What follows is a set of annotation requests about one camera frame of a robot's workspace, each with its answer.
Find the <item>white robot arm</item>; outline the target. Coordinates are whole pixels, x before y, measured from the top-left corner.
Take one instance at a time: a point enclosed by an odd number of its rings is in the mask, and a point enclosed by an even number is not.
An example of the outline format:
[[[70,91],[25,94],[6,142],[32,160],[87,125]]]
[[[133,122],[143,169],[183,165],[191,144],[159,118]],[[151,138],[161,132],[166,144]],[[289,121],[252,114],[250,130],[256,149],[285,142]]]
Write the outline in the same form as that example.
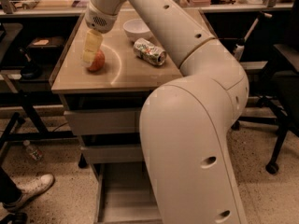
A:
[[[249,96],[243,67],[173,0],[90,0],[87,25],[109,32],[124,2],[182,74],[151,93],[139,120],[163,223],[247,224],[226,139]]]

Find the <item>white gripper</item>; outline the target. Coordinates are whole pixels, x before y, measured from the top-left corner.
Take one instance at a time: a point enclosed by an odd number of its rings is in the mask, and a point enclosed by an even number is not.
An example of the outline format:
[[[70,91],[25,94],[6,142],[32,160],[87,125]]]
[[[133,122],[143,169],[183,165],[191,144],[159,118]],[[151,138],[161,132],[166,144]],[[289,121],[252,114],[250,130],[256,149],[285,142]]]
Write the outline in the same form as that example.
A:
[[[85,21],[91,29],[86,34],[82,51],[84,67],[92,66],[95,55],[103,42],[102,34],[108,33],[113,28],[117,18],[118,5],[114,2],[89,2],[85,12]]]

